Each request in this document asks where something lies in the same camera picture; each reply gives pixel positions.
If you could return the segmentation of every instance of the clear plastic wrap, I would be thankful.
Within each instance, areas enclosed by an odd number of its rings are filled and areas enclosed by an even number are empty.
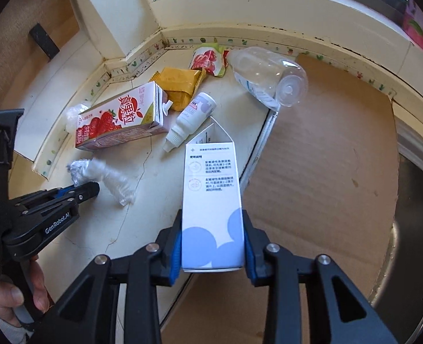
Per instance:
[[[83,101],[77,105],[68,107],[65,110],[65,118],[66,118],[66,131],[70,134],[76,133],[77,128],[77,118],[79,114],[85,110],[90,109],[92,106],[90,101]]]
[[[131,188],[127,177],[104,161],[81,159],[68,164],[67,168],[75,186],[89,181],[102,182],[121,205],[135,200],[135,190]]]

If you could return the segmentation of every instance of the cardboard sheet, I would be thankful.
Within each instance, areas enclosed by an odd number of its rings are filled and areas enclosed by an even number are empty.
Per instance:
[[[332,256],[368,296],[398,191],[391,103],[345,71],[309,57],[298,62],[309,94],[281,111],[243,207],[272,242],[301,256]],[[267,288],[252,287],[243,270],[194,279],[164,325],[164,344],[262,342]],[[308,343],[305,294],[301,300]]]

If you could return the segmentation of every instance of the brown cardboard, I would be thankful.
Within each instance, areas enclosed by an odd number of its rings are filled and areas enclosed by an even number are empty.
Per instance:
[[[17,108],[49,62],[28,34],[36,23],[59,49],[79,32],[70,0],[10,0],[0,14],[0,107]]]
[[[397,199],[391,103],[345,71],[298,60],[309,94],[280,112],[243,207],[272,242],[301,256],[332,256],[368,296]],[[252,287],[243,270],[196,275],[186,292],[164,325],[164,344],[262,342],[267,288]],[[301,300],[308,343],[305,294]]]

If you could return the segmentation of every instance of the finger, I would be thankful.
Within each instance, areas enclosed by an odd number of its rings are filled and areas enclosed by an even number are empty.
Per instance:
[[[30,262],[30,279],[35,288],[45,288],[44,273],[39,264],[35,261]]]
[[[0,308],[15,308],[23,304],[20,289],[8,282],[0,281]]]
[[[45,288],[35,288],[33,292],[33,302],[36,308],[45,313],[49,309],[49,298]]]
[[[44,273],[37,262],[30,263],[30,278],[33,283],[33,302],[42,312],[49,309],[49,298],[44,285]]]

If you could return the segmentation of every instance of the white dropper cap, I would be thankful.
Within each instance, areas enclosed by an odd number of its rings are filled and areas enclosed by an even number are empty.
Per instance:
[[[173,128],[170,129],[170,131],[167,133],[167,136],[165,137],[164,150],[166,152],[170,152],[173,148],[179,147],[188,137],[188,135],[181,135],[180,133],[173,130]]]

